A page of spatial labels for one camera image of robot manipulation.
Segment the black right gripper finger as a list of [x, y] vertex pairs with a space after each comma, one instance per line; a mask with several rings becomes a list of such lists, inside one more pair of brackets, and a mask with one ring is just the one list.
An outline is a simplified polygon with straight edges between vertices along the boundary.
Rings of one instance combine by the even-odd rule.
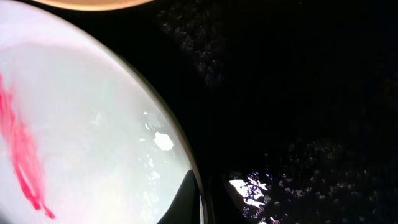
[[169, 209], [158, 224], [199, 224], [200, 192], [195, 175], [189, 170]]

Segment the mint plate with long stain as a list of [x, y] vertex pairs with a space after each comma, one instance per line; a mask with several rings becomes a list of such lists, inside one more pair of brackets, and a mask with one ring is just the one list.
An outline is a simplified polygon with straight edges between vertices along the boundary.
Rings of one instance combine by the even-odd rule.
[[197, 165], [161, 97], [86, 32], [1, 2], [1, 222], [158, 223]]

